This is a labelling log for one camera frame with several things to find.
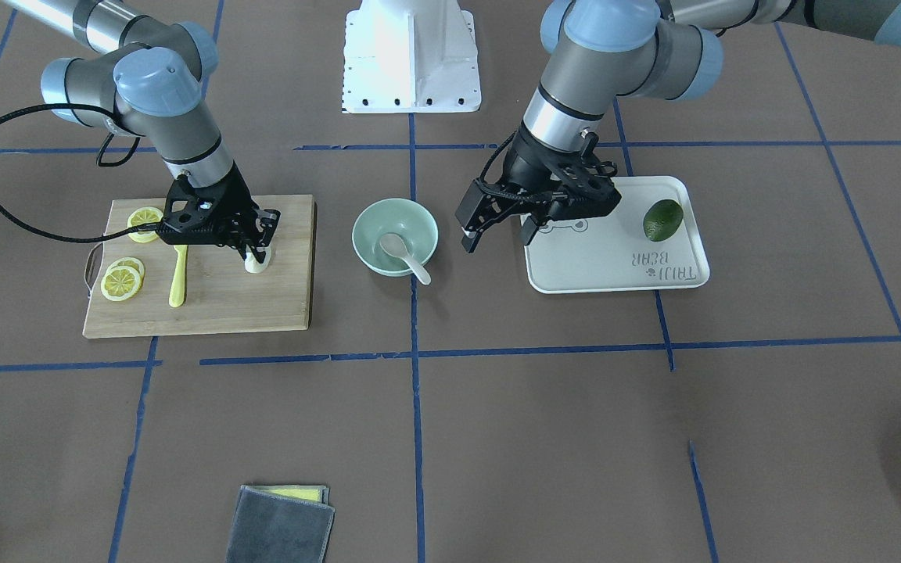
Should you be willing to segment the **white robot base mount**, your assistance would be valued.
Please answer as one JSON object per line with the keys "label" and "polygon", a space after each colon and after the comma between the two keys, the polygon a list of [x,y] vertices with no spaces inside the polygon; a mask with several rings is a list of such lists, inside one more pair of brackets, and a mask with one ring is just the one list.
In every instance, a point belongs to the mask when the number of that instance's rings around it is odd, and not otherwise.
{"label": "white robot base mount", "polygon": [[478,111],[475,31],[472,12],[457,1],[362,1],[344,25],[341,110]]}

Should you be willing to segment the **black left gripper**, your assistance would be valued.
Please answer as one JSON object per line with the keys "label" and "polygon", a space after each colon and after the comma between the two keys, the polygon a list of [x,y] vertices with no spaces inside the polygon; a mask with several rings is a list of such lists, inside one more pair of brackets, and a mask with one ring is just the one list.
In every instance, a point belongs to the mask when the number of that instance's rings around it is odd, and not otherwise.
{"label": "black left gripper", "polygon": [[612,181],[616,165],[594,154],[597,143],[597,133],[578,133],[575,151],[560,151],[519,125],[498,149],[505,152],[501,177],[473,179],[455,210],[465,252],[474,253],[483,233],[512,215],[526,215],[523,246],[544,229],[550,231],[550,221],[609,215],[622,196]]}

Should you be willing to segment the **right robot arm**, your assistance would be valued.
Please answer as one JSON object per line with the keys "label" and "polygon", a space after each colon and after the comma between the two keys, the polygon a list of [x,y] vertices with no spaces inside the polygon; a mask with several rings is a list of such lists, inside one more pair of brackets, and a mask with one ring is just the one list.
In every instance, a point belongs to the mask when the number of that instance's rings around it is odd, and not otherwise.
{"label": "right robot arm", "polygon": [[249,272],[271,259],[278,210],[251,199],[201,82],[214,73],[214,39],[193,22],[165,24],[121,1],[13,1],[11,6],[72,37],[96,59],[57,59],[41,75],[58,117],[147,138],[173,176],[153,229],[168,245],[236,249]]}

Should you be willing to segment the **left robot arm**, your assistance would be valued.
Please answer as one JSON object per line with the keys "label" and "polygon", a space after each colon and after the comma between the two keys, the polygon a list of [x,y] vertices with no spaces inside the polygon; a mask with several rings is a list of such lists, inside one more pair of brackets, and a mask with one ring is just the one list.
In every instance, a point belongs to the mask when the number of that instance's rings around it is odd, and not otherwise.
{"label": "left robot arm", "polygon": [[548,222],[609,215],[621,202],[616,168],[594,150],[612,100],[697,99],[721,75],[721,33],[775,22],[901,47],[901,1],[551,3],[540,25],[550,58],[500,146],[503,174],[473,179],[455,210],[465,252],[514,215],[523,217],[523,245]]}

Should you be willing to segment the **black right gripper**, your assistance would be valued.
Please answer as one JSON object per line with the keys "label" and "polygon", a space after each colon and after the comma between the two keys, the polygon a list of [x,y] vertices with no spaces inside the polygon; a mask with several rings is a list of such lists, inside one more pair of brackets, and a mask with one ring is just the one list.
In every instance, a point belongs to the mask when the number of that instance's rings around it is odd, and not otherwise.
{"label": "black right gripper", "polygon": [[168,245],[235,247],[243,261],[272,245],[280,211],[253,201],[239,167],[212,185],[196,188],[179,174],[166,195],[157,234]]}

